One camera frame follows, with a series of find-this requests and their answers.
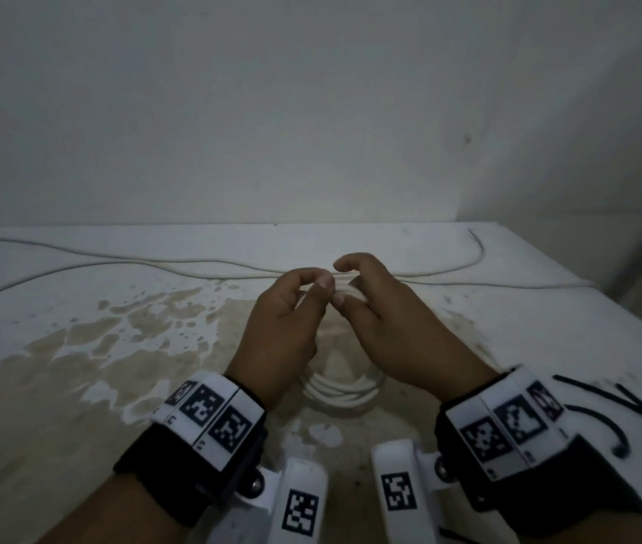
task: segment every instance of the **wall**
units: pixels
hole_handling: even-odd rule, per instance
[[[452,219],[616,272],[642,0],[0,0],[1,226]]]

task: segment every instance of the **table surface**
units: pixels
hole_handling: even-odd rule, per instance
[[[0,236],[134,257],[219,257],[259,266],[330,267],[347,252],[373,252],[392,272],[443,269],[478,253],[484,260],[435,280],[555,284],[575,276],[496,223],[113,226],[0,228]],[[90,258],[39,246],[0,243],[0,285]],[[247,273],[219,264],[185,270]],[[0,542],[31,541],[109,473],[142,430],[148,413],[193,371],[221,370],[237,346],[253,300],[269,279],[204,281],[139,265],[65,271],[0,293]],[[524,363],[543,379],[563,374],[642,399],[642,322],[592,288],[521,290],[414,285],[440,318],[489,363]],[[343,327],[337,314],[328,325]],[[325,369],[358,356],[353,335],[319,339]],[[642,417],[571,386],[550,382],[564,402],[593,408],[628,435],[620,460],[615,437],[579,416],[587,437],[642,496]],[[371,446],[401,437],[432,450],[437,404],[388,380],[366,411],[325,411],[294,387],[269,417],[265,462],[289,456],[326,466],[330,493],[322,541],[383,539],[369,464]],[[452,527],[485,542],[514,538],[493,514],[465,509],[459,491],[443,496]],[[243,527],[226,512],[199,531],[238,540]]]

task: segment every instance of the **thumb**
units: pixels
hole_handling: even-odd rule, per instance
[[[293,316],[315,329],[326,313],[326,306],[331,301],[334,287],[335,281],[331,273],[321,275],[305,293]]]
[[[331,304],[348,320],[356,336],[361,339],[368,336],[379,322],[379,318],[365,301],[350,294],[333,294]]]

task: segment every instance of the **wrist strap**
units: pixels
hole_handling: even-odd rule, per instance
[[[444,466],[472,507],[497,509],[518,534],[552,535],[599,509],[642,513],[642,500],[588,442],[570,413],[519,367],[441,406]]]
[[[194,527],[258,465],[265,418],[260,401],[236,382],[219,374],[190,379],[155,409],[114,471],[135,473],[165,511]]]

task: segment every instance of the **right hand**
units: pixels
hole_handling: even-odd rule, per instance
[[[332,305],[351,323],[371,362],[386,374],[447,401],[497,376],[406,284],[371,254],[347,254],[333,264],[360,275],[351,286],[368,303],[335,293]]]

